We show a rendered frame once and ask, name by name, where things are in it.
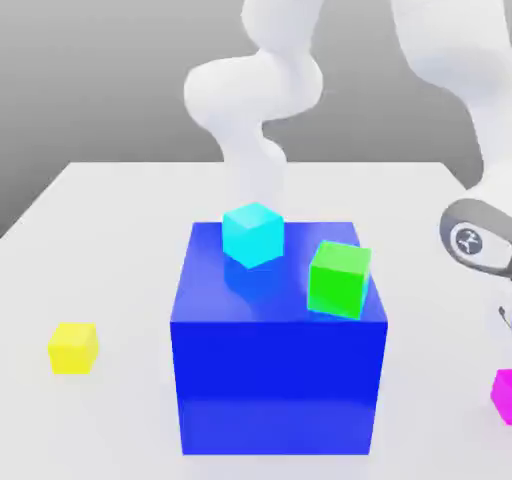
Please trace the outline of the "small yellow cube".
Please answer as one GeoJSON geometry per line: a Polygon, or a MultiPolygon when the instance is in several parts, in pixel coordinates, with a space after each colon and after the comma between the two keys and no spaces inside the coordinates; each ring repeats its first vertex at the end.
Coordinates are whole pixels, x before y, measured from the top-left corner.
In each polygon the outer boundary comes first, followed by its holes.
{"type": "Polygon", "coordinates": [[[89,374],[99,352],[94,323],[61,322],[48,342],[48,354],[54,374],[89,374]]]}

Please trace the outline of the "small magenta cube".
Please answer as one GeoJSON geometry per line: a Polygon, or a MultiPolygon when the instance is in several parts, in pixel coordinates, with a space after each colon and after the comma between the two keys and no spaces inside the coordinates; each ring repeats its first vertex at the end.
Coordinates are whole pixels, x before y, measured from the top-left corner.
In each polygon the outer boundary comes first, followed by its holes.
{"type": "Polygon", "coordinates": [[[512,426],[512,369],[496,372],[490,398],[501,419],[512,426]]]}

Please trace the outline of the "small green cube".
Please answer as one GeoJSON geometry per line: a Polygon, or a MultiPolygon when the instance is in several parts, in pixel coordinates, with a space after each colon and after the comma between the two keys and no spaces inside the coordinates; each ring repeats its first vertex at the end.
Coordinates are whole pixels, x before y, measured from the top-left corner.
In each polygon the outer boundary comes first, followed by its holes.
{"type": "Polygon", "coordinates": [[[371,260],[369,248],[322,241],[309,265],[307,308],[359,320],[368,293],[371,260]]]}

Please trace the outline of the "small cyan cube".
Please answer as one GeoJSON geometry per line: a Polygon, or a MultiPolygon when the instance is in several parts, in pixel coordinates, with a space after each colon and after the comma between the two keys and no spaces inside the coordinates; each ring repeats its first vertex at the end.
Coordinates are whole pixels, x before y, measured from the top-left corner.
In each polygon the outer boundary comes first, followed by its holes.
{"type": "Polygon", "coordinates": [[[226,212],[222,218],[222,250],[247,269],[284,254],[284,219],[260,203],[226,212]]]}

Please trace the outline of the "large blue box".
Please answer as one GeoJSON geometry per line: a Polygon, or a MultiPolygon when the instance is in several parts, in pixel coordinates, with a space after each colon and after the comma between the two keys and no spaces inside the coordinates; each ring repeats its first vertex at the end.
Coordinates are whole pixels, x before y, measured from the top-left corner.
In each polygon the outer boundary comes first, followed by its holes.
{"type": "Polygon", "coordinates": [[[376,289],[357,320],[307,308],[324,241],[357,244],[349,222],[290,222],[285,252],[246,269],[217,222],[192,226],[170,319],[187,455],[365,455],[388,329],[376,289]]]}

